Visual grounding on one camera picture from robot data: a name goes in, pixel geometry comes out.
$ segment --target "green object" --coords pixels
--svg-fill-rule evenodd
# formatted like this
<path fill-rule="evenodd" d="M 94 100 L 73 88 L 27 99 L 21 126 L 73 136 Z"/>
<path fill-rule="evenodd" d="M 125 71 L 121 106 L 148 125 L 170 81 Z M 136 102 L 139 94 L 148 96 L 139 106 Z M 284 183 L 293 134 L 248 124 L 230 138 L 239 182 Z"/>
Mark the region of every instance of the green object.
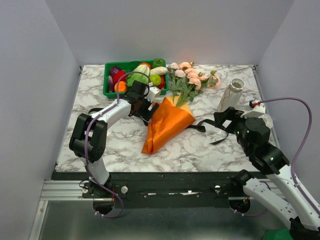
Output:
<path fill-rule="evenodd" d="M 289 229 L 277 229 L 268 231 L 262 240 L 294 240 L 290 235 Z"/>
<path fill-rule="evenodd" d="M 151 67 L 153 69 L 157 68 L 157 67 L 165 67 L 166 66 L 166 61 L 163 60 L 162 58 L 156 58 L 155 60 L 153 60 Z"/>
<path fill-rule="evenodd" d="M 146 74 L 147 76 L 149 76 L 150 74 L 150 68 L 145 65 L 145 64 L 142 64 L 142 65 L 139 65 L 137 66 L 133 72 L 140 72 L 140 73 L 144 73 Z M 134 83 L 134 81 L 138 81 L 140 83 L 143 83 L 143 84 L 147 84 L 148 85 L 148 82 L 149 82 L 149 79 L 140 74 L 140 73 L 132 73 L 130 74 L 127 78 L 126 78 L 126 85 L 130 88 L 132 86 L 132 84 Z"/>
<path fill-rule="evenodd" d="M 159 86 L 162 82 L 161 77 L 159 75 L 152 75 L 150 76 L 150 80 L 154 86 Z"/>
<path fill-rule="evenodd" d="M 108 62 L 104 67 L 104 83 L 103 83 L 103 95 L 105 95 L 108 99 L 117 98 L 116 92 L 108 92 L 108 77 L 109 70 L 112 67 L 119 67 L 126 73 L 132 72 L 140 63 L 148 63 L 152 65 L 153 60 L 141 60 L 141 61 L 119 61 L 119 62 Z M 169 90 L 169 80 L 167 74 L 164 75 L 165 87 L 164 89 L 160 89 L 160 95 L 166 95 Z"/>

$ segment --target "green basket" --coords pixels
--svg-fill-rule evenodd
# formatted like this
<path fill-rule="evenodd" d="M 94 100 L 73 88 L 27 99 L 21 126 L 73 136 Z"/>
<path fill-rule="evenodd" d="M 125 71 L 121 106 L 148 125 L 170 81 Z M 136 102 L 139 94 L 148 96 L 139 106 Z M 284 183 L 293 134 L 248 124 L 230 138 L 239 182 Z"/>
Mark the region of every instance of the green basket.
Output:
<path fill-rule="evenodd" d="M 119 61 L 119 62 L 109 62 L 105 64 L 104 67 L 104 83 L 103 83 L 103 95 L 106 95 L 108 99 L 115 99 L 117 97 L 116 92 L 108 92 L 108 77 L 109 71 L 112 67 L 119 67 L 126 73 L 132 72 L 140 63 L 148 63 L 152 65 L 153 60 L 143 60 L 143 61 Z M 165 88 L 160 90 L 160 95 L 166 95 L 169 90 L 168 76 L 164 75 Z"/>

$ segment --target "orange wrapping paper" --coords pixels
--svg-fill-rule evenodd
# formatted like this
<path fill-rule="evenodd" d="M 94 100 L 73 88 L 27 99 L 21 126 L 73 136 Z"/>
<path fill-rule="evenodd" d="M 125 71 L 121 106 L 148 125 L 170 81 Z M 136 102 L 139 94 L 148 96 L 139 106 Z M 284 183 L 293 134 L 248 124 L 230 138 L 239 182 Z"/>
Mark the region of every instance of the orange wrapping paper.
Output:
<path fill-rule="evenodd" d="M 142 148 L 144 154 L 154 154 L 196 120 L 186 103 L 180 108 L 175 107 L 171 96 L 165 97 L 159 105 L 148 124 L 148 134 Z"/>

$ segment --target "marble tabletop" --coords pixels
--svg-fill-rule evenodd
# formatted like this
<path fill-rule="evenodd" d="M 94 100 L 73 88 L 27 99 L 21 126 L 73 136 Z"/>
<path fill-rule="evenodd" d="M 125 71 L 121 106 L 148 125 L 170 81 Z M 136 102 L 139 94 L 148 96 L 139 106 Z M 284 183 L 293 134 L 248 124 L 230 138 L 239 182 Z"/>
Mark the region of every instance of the marble tabletop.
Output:
<path fill-rule="evenodd" d="M 245 88 L 237 109 L 249 110 L 249 101 L 261 99 L 251 66 L 248 65 L 197 65 L 197 72 L 209 73 L 216 70 L 221 83 L 217 89 L 205 88 L 189 103 L 196 122 L 214 119 L 224 90 L 234 78 L 243 79 Z M 84 172 L 83 161 L 69 149 L 77 117 L 92 108 L 105 108 L 114 100 L 103 95 L 104 65 L 83 67 L 69 123 L 58 157 L 58 172 Z M 125 117 L 107 132 L 103 161 L 109 172 L 225 172 L 256 171 L 231 134 L 217 145 L 210 143 L 225 136 L 218 128 L 206 124 L 206 132 L 185 129 L 172 138 L 155 154 L 141 153 L 148 128 L 137 117 Z"/>

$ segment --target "lettuce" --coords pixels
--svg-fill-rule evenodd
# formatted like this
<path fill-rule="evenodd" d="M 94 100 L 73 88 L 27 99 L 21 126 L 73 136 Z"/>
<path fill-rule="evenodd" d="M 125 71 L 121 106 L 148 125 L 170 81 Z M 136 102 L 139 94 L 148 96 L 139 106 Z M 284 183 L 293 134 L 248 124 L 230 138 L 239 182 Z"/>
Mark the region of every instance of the lettuce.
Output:
<path fill-rule="evenodd" d="M 136 67 L 133 72 L 140 72 L 149 76 L 150 68 L 147 65 L 142 64 Z M 126 85 L 128 87 L 131 87 L 134 81 L 138 81 L 148 85 L 149 79 L 145 75 L 142 75 L 140 73 L 131 73 L 130 75 L 128 75 L 128 77 L 126 78 Z"/>

